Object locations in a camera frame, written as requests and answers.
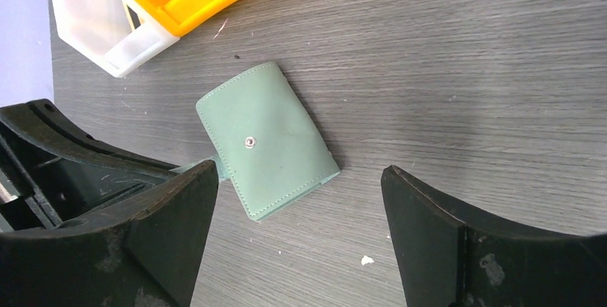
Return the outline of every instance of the green wallet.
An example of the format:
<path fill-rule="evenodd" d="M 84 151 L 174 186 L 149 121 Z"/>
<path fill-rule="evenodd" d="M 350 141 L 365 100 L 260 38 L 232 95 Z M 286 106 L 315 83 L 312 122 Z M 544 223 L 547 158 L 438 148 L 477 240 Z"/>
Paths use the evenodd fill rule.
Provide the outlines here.
<path fill-rule="evenodd" d="M 339 174 L 318 129 L 280 67 L 262 64 L 196 103 L 249 218 L 261 220 Z"/>

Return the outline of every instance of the wallet stitching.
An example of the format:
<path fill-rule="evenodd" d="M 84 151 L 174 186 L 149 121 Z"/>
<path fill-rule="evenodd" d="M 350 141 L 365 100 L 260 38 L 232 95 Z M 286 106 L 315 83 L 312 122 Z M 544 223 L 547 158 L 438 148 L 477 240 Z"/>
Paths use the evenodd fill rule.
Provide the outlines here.
<path fill-rule="evenodd" d="M 211 92 L 210 94 L 208 94 L 208 95 L 204 96 L 204 97 L 203 97 L 201 100 L 204 102 L 204 101 L 206 101 L 207 99 L 209 99 L 209 97 L 213 96 L 213 95 L 214 95 L 216 92 L 219 92 L 219 91 L 220 91 L 220 90 L 222 90 L 224 87 L 228 87 L 228 86 L 230 86 L 232 83 L 237 82 L 237 81 L 238 81 L 240 78 L 246 77 L 246 76 L 248 76 L 249 74 L 251 74 L 251 73 L 253 73 L 253 72 L 255 72 L 255 71 L 258 71 L 258 70 L 260 70 L 260 69 L 265 69 L 266 67 L 270 67 L 270 66 L 274 66 L 274 65 L 275 65 L 275 64 L 266 64 L 266 65 L 262 65 L 262 66 L 260 66 L 260 67 L 254 68 L 254 69 L 252 69 L 252 70 L 250 70 L 250 71 L 244 72 L 244 73 L 242 73 L 241 75 L 237 76 L 236 78 L 232 79 L 232 80 L 231 80 L 229 83 L 227 83 L 226 85 L 222 85 L 221 87 L 217 88 L 215 91 L 213 91 L 213 92 Z M 208 126 L 207 119 L 205 118 L 205 115 L 204 115 L 204 114 L 203 114 L 203 113 L 202 113 L 200 110 L 198 110 L 198 114 L 199 114 L 199 115 L 200 115 L 200 117 L 203 119 L 203 124 L 205 125 L 205 128 L 207 129 L 207 132 L 208 132 L 208 134 L 209 134 L 209 137 L 211 138 L 211 141 L 213 141 L 213 144 L 216 144 L 217 142 L 215 141 L 215 135 L 213 134 L 213 131 L 211 130 L 211 128 Z M 238 182 L 236 181 L 236 178 L 233 176 L 232 169 L 230 169 L 230 165 L 228 164 L 228 162 L 227 162 L 227 161 L 225 161 L 225 160 L 224 160 L 224 157 L 225 157 L 225 156 L 223 155 L 223 151 L 221 150 L 221 147 L 220 147 L 219 145 L 216 145 L 216 147 L 217 147 L 217 153 L 219 153 L 219 157 L 221 158 L 221 160 L 223 161 L 223 164 L 225 164 L 225 167 L 228 169 L 228 172 L 230 173 L 230 177 L 232 178 L 232 183 L 234 184 L 234 187 L 236 188 L 236 194 L 238 194 L 238 197 L 239 197 L 239 198 L 240 198 L 240 199 L 243 201 L 243 203 L 244 203 L 244 205 L 245 205 L 245 209 L 246 209 L 247 213 L 248 213 L 248 214 L 249 214 L 251 217 L 254 217 L 254 216 L 256 216 L 256 215 L 259 215 L 259 214 L 261 214 L 261 213 L 265 212 L 267 209 L 271 208 L 271 207 L 272 207 L 272 206 L 274 206 L 276 203 L 280 203 L 282 200 L 284 200 L 284 199 L 286 199 L 286 198 L 288 198 L 288 197 L 292 196 L 294 193 L 297 193 L 297 191 L 299 191 L 299 190 L 303 189 L 304 187 L 306 187 L 306 186 L 310 185 L 312 182 L 314 182 L 314 181 L 316 181 L 316 180 L 318 180 L 318 179 L 320 179 L 320 178 L 325 177 L 325 176 L 327 176 L 327 175 L 328 175 L 328 173 L 327 173 L 327 172 L 325 172 L 324 174 L 322 174 L 322 175 L 320 175 L 320 176 L 318 176 L 318 177 L 314 178 L 313 180 L 311 180 L 311 181 L 307 182 L 306 184 L 302 185 L 301 187 L 298 187 L 298 188 L 296 188 L 295 190 L 291 191 L 289 194 L 284 195 L 282 198 L 279 198 L 279 199 L 278 199 L 276 202 L 269 204 L 269 205 L 268 205 L 267 207 L 265 207 L 264 209 L 259 210 L 257 213 L 252 213 L 252 212 L 251 212 L 251 209 L 249 209 L 249 207 L 248 207 L 248 203 L 246 202 L 246 199 L 245 199 L 245 198 L 242 196 L 242 194 L 241 194 L 241 189 L 240 189 L 240 187 L 238 186 Z"/>

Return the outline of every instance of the metal snap button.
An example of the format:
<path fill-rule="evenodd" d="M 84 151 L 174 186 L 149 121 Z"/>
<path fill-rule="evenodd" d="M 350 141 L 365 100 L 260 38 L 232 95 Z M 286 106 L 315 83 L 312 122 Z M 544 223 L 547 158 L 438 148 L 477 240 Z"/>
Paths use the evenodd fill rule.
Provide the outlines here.
<path fill-rule="evenodd" d="M 255 138 L 254 137 L 247 137 L 245 139 L 245 147 L 247 147 L 247 148 L 253 148 L 253 146 L 255 146 Z"/>

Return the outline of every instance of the wallet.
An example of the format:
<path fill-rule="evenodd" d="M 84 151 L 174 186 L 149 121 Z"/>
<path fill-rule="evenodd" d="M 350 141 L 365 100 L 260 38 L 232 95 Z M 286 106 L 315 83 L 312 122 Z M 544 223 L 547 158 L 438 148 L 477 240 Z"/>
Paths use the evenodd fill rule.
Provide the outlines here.
<path fill-rule="evenodd" d="M 207 159 L 232 181 L 250 219 L 268 217 L 340 172 L 276 63 L 228 80 L 196 110 L 217 150 Z"/>

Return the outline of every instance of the mint green leather wallet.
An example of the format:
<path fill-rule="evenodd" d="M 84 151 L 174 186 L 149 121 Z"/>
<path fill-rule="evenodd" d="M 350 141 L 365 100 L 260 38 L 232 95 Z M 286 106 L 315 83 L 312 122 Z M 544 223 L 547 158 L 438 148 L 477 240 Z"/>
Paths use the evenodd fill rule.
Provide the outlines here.
<path fill-rule="evenodd" d="M 261 220 L 339 174 L 339 167 L 276 63 L 228 80 L 196 103 L 248 217 Z"/>

